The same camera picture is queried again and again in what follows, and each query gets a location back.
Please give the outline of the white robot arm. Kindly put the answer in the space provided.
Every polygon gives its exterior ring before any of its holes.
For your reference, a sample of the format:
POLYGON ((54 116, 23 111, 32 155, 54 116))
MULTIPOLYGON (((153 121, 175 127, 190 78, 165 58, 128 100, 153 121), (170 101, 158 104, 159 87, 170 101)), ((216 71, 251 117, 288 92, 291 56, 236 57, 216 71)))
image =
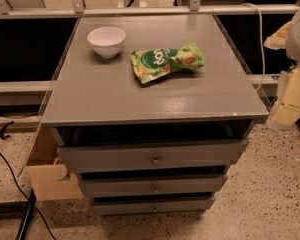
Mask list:
POLYGON ((278 79, 277 99, 266 121, 269 128, 285 129, 300 119, 300 8, 292 19, 266 39, 269 49, 285 49, 296 62, 290 71, 282 71, 278 79))

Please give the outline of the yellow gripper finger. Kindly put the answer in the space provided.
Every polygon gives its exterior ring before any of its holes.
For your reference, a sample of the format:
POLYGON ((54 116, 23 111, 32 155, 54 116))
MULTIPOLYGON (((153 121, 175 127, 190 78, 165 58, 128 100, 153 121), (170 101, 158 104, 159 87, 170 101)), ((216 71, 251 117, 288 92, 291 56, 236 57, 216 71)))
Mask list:
POLYGON ((288 21, 287 23, 282 25, 275 33, 267 37, 264 42, 264 46, 272 50, 285 49, 287 32, 290 25, 291 22, 288 21))
POLYGON ((281 130, 300 119, 300 64, 291 72, 281 72, 276 96, 266 124, 271 129, 281 130))

